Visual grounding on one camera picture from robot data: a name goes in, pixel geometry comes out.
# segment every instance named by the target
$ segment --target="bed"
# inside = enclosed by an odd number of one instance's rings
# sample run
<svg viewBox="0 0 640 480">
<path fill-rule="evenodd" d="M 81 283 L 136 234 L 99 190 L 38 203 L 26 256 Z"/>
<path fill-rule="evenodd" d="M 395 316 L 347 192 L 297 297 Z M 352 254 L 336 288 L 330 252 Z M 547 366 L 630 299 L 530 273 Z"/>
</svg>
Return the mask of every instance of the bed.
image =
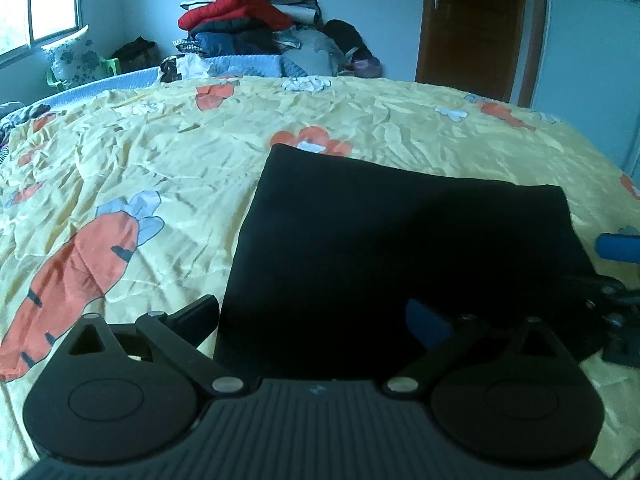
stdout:
<svg viewBox="0 0 640 480">
<path fill-rule="evenodd" d="M 3 480 L 37 460 L 22 404 L 83 312 L 131 322 L 204 294 L 223 297 L 274 143 L 437 175 L 561 186 L 596 271 L 640 286 L 637 266 L 593 251 L 600 233 L 638 226 L 640 191 L 556 118 L 384 79 L 333 78 L 313 92 L 252 76 L 154 81 L 146 74 L 119 89 L 60 94 L 49 114 L 11 134 L 0 165 Z M 138 225 L 118 221 L 121 211 Z M 71 255 L 69 240 L 78 248 Z M 62 306 L 34 317 L 60 297 Z M 210 354 L 213 344 L 200 349 Z M 640 447 L 640 373 L 598 356 L 582 368 L 607 411 L 592 460 L 611 475 Z"/>
</svg>

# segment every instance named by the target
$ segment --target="metal rivet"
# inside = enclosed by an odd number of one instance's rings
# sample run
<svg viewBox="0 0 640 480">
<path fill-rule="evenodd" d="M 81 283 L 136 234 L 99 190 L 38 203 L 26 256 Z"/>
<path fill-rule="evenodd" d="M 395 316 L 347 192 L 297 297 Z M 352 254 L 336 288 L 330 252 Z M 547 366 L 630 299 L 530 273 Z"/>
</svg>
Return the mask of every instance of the metal rivet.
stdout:
<svg viewBox="0 0 640 480">
<path fill-rule="evenodd" d="M 234 394 L 244 388 L 244 383 L 238 377 L 219 377 L 211 386 L 220 394 Z"/>
<path fill-rule="evenodd" d="M 386 382 L 386 387 L 397 394 L 410 394 L 418 389 L 418 381 L 412 377 L 393 377 Z"/>
<path fill-rule="evenodd" d="M 622 327 L 625 323 L 625 317 L 622 314 L 618 314 L 617 312 L 613 312 L 608 316 L 605 316 L 605 321 L 612 324 L 613 326 L 617 326 L 618 328 Z"/>
</svg>

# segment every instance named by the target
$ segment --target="purple item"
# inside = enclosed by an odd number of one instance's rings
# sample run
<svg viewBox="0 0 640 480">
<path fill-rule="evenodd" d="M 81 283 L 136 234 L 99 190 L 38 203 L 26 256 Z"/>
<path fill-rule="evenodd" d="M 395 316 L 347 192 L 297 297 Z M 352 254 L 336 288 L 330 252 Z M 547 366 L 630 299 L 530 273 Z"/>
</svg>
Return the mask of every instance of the purple item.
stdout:
<svg viewBox="0 0 640 480">
<path fill-rule="evenodd" d="M 382 77 L 382 65 L 377 57 L 353 62 L 353 71 L 356 77 L 373 79 Z"/>
</svg>

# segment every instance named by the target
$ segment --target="door frame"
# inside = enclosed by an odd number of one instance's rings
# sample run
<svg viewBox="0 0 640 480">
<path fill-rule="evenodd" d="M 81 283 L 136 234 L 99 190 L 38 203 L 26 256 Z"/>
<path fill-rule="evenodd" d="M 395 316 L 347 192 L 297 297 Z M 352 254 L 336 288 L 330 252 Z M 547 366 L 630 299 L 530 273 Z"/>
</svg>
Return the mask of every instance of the door frame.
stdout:
<svg viewBox="0 0 640 480">
<path fill-rule="evenodd" d="M 518 96 L 518 106 L 530 107 L 533 101 L 533 94 L 538 81 L 538 71 L 540 61 L 542 60 L 542 51 L 546 32 L 546 12 L 548 0 L 533 0 L 533 19 L 531 23 L 531 34 L 529 39 L 529 47 L 527 49 L 527 62 L 522 77 L 522 86 Z M 433 0 L 424 0 L 422 6 L 422 27 L 420 30 L 420 48 L 418 50 L 418 66 L 415 72 L 415 80 L 418 83 L 426 81 L 426 59 L 427 45 L 429 44 L 429 25 L 431 21 L 431 13 L 433 12 Z M 519 20 L 522 28 L 522 13 Z M 516 69 L 518 66 L 518 56 L 520 54 L 520 45 L 514 51 L 514 59 L 512 63 L 512 74 L 510 80 L 514 81 Z M 510 100 L 511 89 L 505 94 L 505 101 Z"/>
</svg>

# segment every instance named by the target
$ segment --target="orange flower print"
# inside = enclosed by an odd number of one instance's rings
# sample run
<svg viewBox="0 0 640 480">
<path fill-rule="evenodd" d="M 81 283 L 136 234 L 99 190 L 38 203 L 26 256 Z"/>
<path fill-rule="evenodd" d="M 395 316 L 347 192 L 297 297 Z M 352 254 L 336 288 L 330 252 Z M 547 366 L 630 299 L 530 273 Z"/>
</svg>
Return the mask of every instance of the orange flower print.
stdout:
<svg viewBox="0 0 640 480">
<path fill-rule="evenodd" d="M 33 121 L 33 133 L 36 134 L 37 132 L 39 132 L 56 117 L 57 117 L 56 114 L 47 114 Z"/>
<path fill-rule="evenodd" d="M 35 155 L 36 152 L 39 152 L 42 148 L 44 148 L 44 144 L 40 144 L 39 146 L 36 146 L 35 148 L 30 149 L 27 153 L 21 156 L 18 159 L 18 168 L 21 168 L 24 165 L 29 164 L 33 160 L 33 155 Z"/>
<path fill-rule="evenodd" d="M 12 205 L 26 202 L 33 195 L 35 195 L 37 190 L 39 190 L 42 186 L 44 186 L 44 182 L 36 182 L 35 184 L 31 184 L 30 186 L 24 188 L 22 191 L 14 192 L 11 195 L 11 198 L 4 203 L 4 207 L 11 207 Z"/>
<path fill-rule="evenodd" d="M 218 108 L 222 102 L 234 94 L 238 81 L 222 85 L 199 86 L 196 88 L 196 106 L 201 112 Z"/>
<path fill-rule="evenodd" d="M 620 175 L 620 184 L 622 184 L 622 186 L 631 193 L 633 198 L 640 200 L 640 189 L 636 187 L 634 182 L 625 173 Z"/>
<path fill-rule="evenodd" d="M 331 139 L 327 130 L 321 126 L 303 128 L 297 137 L 290 132 L 277 132 L 271 137 L 270 146 L 273 147 L 274 144 L 286 144 L 306 152 L 333 156 L 349 155 L 353 149 L 348 142 Z"/>
</svg>

